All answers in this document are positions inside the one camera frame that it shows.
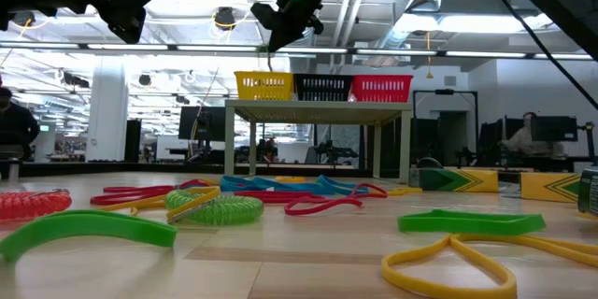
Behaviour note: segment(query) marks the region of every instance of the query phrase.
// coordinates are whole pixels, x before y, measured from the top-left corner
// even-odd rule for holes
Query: table leg
[[[401,114],[401,157],[399,165],[399,181],[409,183],[409,164],[411,160],[411,117],[413,112]]]
[[[224,128],[224,175],[235,174],[235,108],[226,107]]]
[[[257,149],[255,145],[255,120],[249,122],[249,174],[255,175],[255,159],[257,156]]]
[[[382,124],[374,126],[374,178],[380,178],[380,160],[382,152]]]

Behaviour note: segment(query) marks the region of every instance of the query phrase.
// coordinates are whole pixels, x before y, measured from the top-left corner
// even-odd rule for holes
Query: wooden table surface
[[[113,185],[180,183],[189,174],[114,173],[23,178],[0,192],[68,188],[72,208]],[[218,178],[201,176],[201,178]],[[370,180],[378,186],[395,185]],[[427,192],[365,200],[324,215],[290,217],[266,206],[260,221],[243,226],[181,224],[173,249],[111,237],[73,237],[0,262],[0,298],[419,298],[387,283],[382,256],[435,242],[442,233],[400,234],[399,215],[432,208],[496,213],[542,213],[548,228],[538,235],[598,244],[598,222],[576,217],[576,205],[500,197],[498,194]],[[164,211],[140,213],[164,221]],[[0,224],[0,237],[14,224]],[[532,248],[471,243],[517,276],[519,298],[592,298],[598,270]],[[399,267],[416,277],[453,286],[492,287],[484,271],[447,249],[422,263]]]

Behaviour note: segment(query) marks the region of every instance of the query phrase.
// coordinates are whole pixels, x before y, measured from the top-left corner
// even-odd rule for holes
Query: red basket
[[[359,102],[406,103],[411,75],[355,75],[352,92]]]

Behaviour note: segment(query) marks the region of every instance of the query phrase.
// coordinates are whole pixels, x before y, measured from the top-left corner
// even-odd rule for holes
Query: white pillar
[[[96,56],[87,161],[124,159],[128,103],[128,80],[122,58]]]
[[[39,128],[41,131],[33,143],[33,145],[36,145],[35,160],[36,163],[49,163],[50,159],[47,157],[47,155],[54,153],[54,144],[56,143],[56,124],[41,122],[39,123]]]

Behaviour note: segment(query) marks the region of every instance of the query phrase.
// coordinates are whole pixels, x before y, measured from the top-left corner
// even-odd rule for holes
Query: computer monitor
[[[199,125],[197,127],[197,135],[192,136],[192,128],[195,120],[197,120],[199,107],[182,107],[180,110],[180,122],[178,124],[178,138],[225,141],[225,111],[224,107],[203,107],[202,113],[205,113],[209,117],[209,129],[205,130]]]
[[[532,118],[533,141],[577,141],[577,119],[572,117]]]

